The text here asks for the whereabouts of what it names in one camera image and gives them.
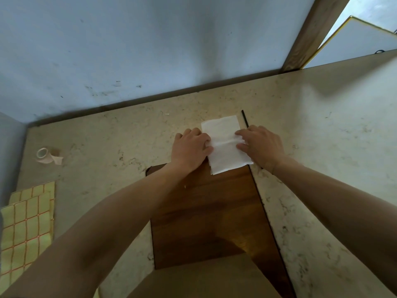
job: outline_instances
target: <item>beige marble surface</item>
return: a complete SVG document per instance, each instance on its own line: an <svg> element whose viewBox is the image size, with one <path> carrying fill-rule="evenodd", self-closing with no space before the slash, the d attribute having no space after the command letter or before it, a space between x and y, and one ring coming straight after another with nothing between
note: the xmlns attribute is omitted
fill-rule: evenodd
<svg viewBox="0 0 397 298"><path fill-rule="evenodd" d="M56 180L55 236L170 160L176 132L239 115L305 165L397 204L397 51L62 121L28 131L18 189ZM33 156L61 150L61 166ZM394 297L275 177L254 178L298 298ZM123 298L153 270L149 224L101 285Z"/></svg>

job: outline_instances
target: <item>ribbon roll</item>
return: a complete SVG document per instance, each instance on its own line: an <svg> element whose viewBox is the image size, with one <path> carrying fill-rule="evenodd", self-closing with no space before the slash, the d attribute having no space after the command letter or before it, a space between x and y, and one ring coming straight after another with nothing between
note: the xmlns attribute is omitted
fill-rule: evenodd
<svg viewBox="0 0 397 298"><path fill-rule="evenodd" d="M51 155L50 151L43 147L39 149L36 153L36 161L44 164L54 162L56 165L62 164L63 157L56 157Z"/></svg>

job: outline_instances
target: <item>person's left hand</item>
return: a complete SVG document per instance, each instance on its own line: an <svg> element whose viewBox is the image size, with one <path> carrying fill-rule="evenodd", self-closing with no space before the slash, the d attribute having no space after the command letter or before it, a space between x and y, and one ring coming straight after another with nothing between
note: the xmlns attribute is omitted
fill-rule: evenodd
<svg viewBox="0 0 397 298"><path fill-rule="evenodd" d="M177 133L172 145L171 164L188 174L191 173L214 150L212 146L205 146L210 140L208 134L201 133L196 127L193 130L186 129L183 135Z"/></svg>

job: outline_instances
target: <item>wood grain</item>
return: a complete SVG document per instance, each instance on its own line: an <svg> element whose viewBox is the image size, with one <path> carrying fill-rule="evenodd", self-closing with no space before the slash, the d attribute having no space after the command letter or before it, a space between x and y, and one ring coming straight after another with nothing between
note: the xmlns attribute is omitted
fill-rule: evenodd
<svg viewBox="0 0 397 298"><path fill-rule="evenodd" d="M315 0L292 46L281 72L298 70L312 56L349 0Z"/></svg>
<svg viewBox="0 0 397 298"><path fill-rule="evenodd" d="M282 297L295 296L248 166L211 175L205 161L168 195L151 226L156 269L246 252Z"/></svg>

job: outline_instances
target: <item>wooden beam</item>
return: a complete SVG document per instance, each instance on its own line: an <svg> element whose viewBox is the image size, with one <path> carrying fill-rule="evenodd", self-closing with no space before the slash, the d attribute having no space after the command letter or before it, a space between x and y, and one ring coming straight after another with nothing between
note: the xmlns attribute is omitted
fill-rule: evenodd
<svg viewBox="0 0 397 298"><path fill-rule="evenodd" d="M281 72L299 70L320 47L349 0L315 0Z"/></svg>

